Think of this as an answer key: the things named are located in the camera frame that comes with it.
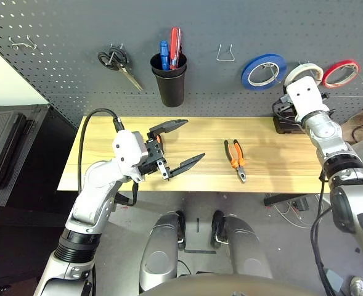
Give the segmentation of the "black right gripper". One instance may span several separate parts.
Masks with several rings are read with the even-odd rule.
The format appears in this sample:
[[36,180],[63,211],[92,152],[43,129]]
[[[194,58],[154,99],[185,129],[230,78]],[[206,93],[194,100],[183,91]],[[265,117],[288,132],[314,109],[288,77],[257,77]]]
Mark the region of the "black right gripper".
[[295,122],[295,107],[288,94],[280,98],[279,117],[287,122]]

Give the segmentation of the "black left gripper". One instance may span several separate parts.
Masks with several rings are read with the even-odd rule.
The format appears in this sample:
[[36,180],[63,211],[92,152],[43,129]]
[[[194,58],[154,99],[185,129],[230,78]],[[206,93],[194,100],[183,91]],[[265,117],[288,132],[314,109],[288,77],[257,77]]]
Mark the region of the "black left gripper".
[[163,141],[161,138],[157,138],[157,136],[161,133],[172,132],[188,122],[186,119],[168,120],[149,129],[147,133],[148,141],[145,143],[148,157],[138,167],[142,176],[159,171],[163,179],[173,178],[191,169],[205,156],[205,153],[196,155],[181,162],[177,168],[169,170],[163,151]]

